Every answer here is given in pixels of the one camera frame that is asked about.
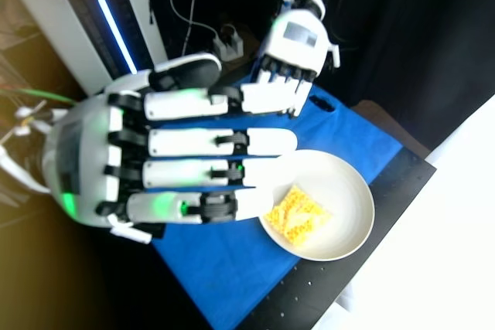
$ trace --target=blue cloth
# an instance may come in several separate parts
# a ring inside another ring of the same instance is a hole
[[[288,128],[298,149],[326,151],[349,162],[371,182],[401,145],[324,90],[310,96],[336,109],[323,111],[307,101],[298,119],[285,116],[195,121],[205,128]],[[164,128],[190,127],[167,124]],[[168,225],[162,240],[153,240],[172,272],[215,329],[231,329],[263,299],[299,258],[275,244],[258,219],[216,225]]]

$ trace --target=green cable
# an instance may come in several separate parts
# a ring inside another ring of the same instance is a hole
[[[65,104],[76,104],[77,103],[75,100],[71,100],[70,98],[60,96],[59,94],[46,92],[44,90],[20,88],[20,89],[12,89],[12,90],[7,89],[7,90],[0,90],[0,91],[6,95],[9,95],[9,94],[27,94],[29,96],[46,98],[47,100],[56,100],[59,102],[64,102]]]

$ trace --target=round plate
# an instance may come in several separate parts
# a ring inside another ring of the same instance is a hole
[[[337,260],[359,249],[373,227],[374,201],[356,169],[341,158],[313,150],[294,151],[277,161],[280,169],[284,169],[286,182],[273,188],[275,205],[295,184],[332,217],[300,247],[288,242],[261,216],[267,234],[288,252],[308,260]]]

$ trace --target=white robotic hand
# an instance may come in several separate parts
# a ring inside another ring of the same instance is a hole
[[[253,83],[215,86],[220,61],[199,53],[122,77],[57,121],[47,137],[43,175],[66,212],[80,223],[148,242],[140,223],[221,222],[269,211],[271,190],[260,186],[284,172],[273,158],[252,156],[294,151],[291,131],[159,127],[194,117],[299,116],[327,52],[333,52],[335,65],[340,62],[320,20],[321,0],[291,2],[285,2],[261,49]],[[226,185],[237,188],[183,189]],[[174,191],[150,192],[164,188]]]

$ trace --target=yellow surface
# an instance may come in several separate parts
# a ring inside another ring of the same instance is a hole
[[[306,242],[330,217],[325,209],[295,185],[282,202],[265,215],[270,225],[296,246]]]

